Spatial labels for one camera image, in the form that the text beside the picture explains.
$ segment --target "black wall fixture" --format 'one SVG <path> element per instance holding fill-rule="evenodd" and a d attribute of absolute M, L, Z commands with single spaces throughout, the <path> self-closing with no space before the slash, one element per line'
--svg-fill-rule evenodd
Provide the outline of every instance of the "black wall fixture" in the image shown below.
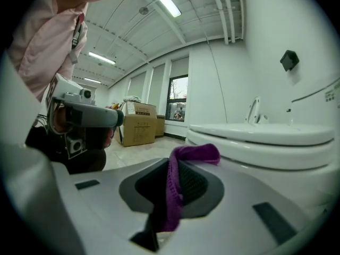
<path fill-rule="evenodd" d="M 287 72 L 288 70 L 293 70 L 293 68 L 300 62 L 300 60 L 294 51 L 287 50 L 281 58 L 280 62 Z"/>

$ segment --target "window frame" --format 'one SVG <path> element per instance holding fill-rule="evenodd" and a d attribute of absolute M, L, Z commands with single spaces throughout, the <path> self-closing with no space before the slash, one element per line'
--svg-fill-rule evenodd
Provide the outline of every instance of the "window frame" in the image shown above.
<path fill-rule="evenodd" d="M 165 112 L 165 120 L 167 120 L 167 121 L 174 121 L 174 122 L 179 122 L 179 123 L 184 123 L 185 122 L 185 117 L 184 117 L 184 121 L 175 120 L 175 119 L 169 119 L 168 118 L 168 108 L 169 108 L 169 104 L 170 103 L 186 103 L 186 98 L 170 99 L 171 82 L 173 80 L 182 79 L 182 78 L 189 78 L 189 75 L 185 74 L 185 75 L 180 75 L 180 76 L 176 76 L 174 78 L 170 78 L 169 79 L 168 96 L 167 96 L 167 100 L 166 100 L 166 112 Z"/>

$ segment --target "toilet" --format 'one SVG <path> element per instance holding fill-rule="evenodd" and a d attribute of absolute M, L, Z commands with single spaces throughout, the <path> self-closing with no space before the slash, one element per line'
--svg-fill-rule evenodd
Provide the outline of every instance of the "toilet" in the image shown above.
<path fill-rule="evenodd" d="M 185 143 L 214 144 L 221 167 L 259 179 L 315 218 L 332 206 L 340 189 L 340 99 L 325 101 L 325 92 L 335 91 L 339 82 L 293 101 L 287 124 L 258 123 L 256 98 L 244 123 L 190 125 Z"/>

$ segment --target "pink shirt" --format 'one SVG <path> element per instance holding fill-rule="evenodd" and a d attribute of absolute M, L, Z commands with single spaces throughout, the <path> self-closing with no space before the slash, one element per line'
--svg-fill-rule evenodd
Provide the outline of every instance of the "pink shirt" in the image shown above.
<path fill-rule="evenodd" d="M 36 0 L 13 34 L 8 55 L 18 74 L 39 101 L 56 73 L 71 79 L 74 65 L 69 53 L 78 16 L 84 20 L 87 3 L 59 14 L 56 0 Z M 87 26 L 75 53 L 86 43 Z"/>

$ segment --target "toilet lid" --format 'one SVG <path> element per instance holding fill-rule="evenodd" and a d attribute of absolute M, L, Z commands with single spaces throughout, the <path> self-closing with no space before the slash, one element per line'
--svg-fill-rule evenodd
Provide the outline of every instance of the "toilet lid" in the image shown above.
<path fill-rule="evenodd" d="M 334 130 L 303 124 L 207 124 L 190 125 L 191 130 L 229 140 L 282 146 L 313 146 L 334 139 Z"/>
<path fill-rule="evenodd" d="M 256 97 L 249 107 L 249 112 L 245 117 L 244 121 L 245 123 L 254 124 L 257 122 L 259 118 L 260 104 L 261 104 L 260 97 Z"/>

